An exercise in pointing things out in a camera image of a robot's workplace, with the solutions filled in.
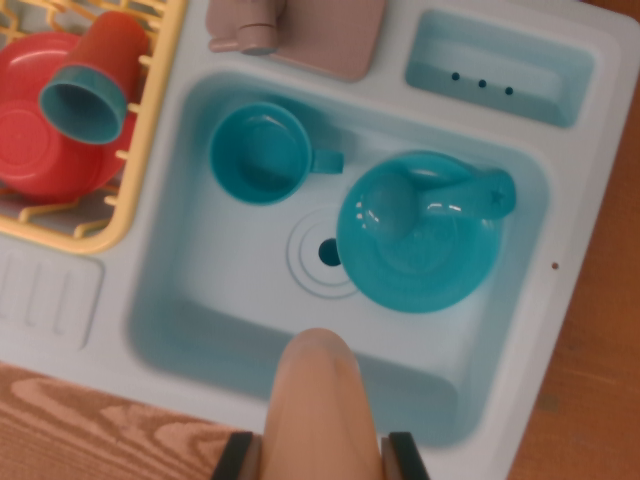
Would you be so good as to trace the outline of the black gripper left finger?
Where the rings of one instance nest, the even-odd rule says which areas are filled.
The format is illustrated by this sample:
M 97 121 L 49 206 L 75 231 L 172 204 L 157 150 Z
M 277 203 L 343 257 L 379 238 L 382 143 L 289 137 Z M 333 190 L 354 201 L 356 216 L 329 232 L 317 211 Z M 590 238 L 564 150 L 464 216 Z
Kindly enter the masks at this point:
M 261 435 L 252 432 L 232 433 L 212 474 L 212 480 L 258 479 L 261 446 Z

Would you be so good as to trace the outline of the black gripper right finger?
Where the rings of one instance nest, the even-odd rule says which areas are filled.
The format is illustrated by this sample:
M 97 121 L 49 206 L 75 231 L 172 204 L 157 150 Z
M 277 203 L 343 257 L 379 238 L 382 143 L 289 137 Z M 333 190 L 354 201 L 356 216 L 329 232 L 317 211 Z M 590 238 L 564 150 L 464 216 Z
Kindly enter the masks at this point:
M 430 480 L 427 469 L 410 432 L 391 432 L 381 439 L 386 480 Z

